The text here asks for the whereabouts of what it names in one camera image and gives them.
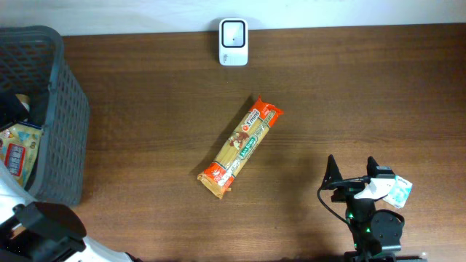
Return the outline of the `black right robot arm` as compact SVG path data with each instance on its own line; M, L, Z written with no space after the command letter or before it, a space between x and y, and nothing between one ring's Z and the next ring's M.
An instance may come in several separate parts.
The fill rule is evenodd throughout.
M328 156L323 182L317 198L352 234L354 251L344 254L345 261L426 261L418 256L398 256L402 245L405 218L392 210L376 208L383 199L402 208L412 184L396 175L391 167L381 166L370 156L367 174L344 179L333 155Z

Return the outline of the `yellow snack bag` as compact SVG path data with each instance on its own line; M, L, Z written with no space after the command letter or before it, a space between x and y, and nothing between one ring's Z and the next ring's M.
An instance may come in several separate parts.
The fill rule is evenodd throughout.
M32 173L39 152L42 129L18 123L1 132L1 161L23 188Z

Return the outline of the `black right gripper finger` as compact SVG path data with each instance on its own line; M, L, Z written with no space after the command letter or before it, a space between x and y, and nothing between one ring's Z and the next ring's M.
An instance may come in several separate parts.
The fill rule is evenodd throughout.
M326 171L322 182L322 189L336 189L341 187L342 181L343 179L336 164L336 160L331 154L328 156Z
M366 166L367 169L367 176L370 178L376 178L379 174L378 164L372 156L368 158L368 164Z

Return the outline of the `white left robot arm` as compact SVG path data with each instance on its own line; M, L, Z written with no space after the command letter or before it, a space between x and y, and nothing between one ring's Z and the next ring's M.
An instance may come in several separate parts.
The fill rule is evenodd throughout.
M29 104L27 95L1 92L1 260L137 262L88 237L68 206L40 202L25 190L42 138L28 121Z

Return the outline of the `white tube gold cap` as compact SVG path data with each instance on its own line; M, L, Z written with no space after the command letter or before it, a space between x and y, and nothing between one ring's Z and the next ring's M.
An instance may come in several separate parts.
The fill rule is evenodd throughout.
M31 99L27 95L24 95L24 94L16 94L15 96L22 103L22 105L26 109L26 111L30 112Z

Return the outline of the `spaghetti pasta packet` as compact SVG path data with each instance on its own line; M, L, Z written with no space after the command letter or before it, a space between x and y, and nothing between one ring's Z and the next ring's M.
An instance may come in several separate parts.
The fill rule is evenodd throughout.
M231 184L265 138L283 110L261 98L250 107L211 164L197 176L213 195L222 199Z

